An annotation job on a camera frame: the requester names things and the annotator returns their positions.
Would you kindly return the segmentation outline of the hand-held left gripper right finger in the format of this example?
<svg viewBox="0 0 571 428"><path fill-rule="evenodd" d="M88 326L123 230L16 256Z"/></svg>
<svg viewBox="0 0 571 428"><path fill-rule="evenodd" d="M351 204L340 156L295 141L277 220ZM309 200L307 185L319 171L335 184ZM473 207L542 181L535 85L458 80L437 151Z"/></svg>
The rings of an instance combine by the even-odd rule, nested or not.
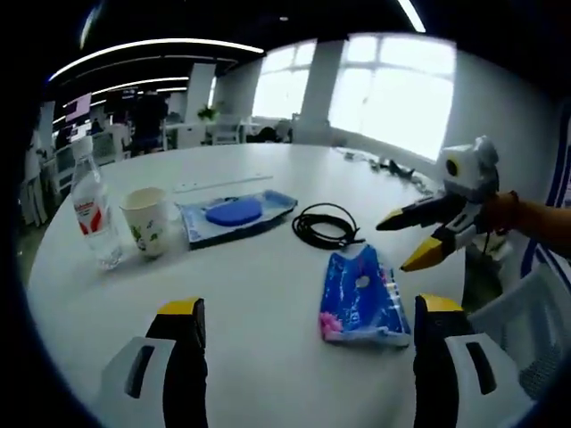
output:
<svg viewBox="0 0 571 428"><path fill-rule="evenodd" d="M415 298L416 427L514 427L534 405L509 355L454 300Z"/></svg>

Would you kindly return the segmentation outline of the person's right hand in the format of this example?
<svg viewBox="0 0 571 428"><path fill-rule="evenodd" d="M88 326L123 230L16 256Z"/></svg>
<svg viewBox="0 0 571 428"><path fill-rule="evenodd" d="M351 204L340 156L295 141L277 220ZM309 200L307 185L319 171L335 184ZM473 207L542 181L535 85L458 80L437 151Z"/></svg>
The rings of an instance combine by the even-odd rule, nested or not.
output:
<svg viewBox="0 0 571 428"><path fill-rule="evenodd" d="M483 206L484 231L506 235L516 221L518 204L519 197L515 191L495 194Z"/></svg>

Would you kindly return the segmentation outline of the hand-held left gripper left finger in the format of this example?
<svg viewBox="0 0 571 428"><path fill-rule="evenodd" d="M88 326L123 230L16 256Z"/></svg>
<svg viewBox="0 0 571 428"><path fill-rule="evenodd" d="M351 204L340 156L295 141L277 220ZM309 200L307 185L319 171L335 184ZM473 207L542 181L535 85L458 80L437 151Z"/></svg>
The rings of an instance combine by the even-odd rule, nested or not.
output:
<svg viewBox="0 0 571 428"><path fill-rule="evenodd" d="M203 298L160 307L146 334L132 338L102 372L102 426L206 427L205 348Z"/></svg>

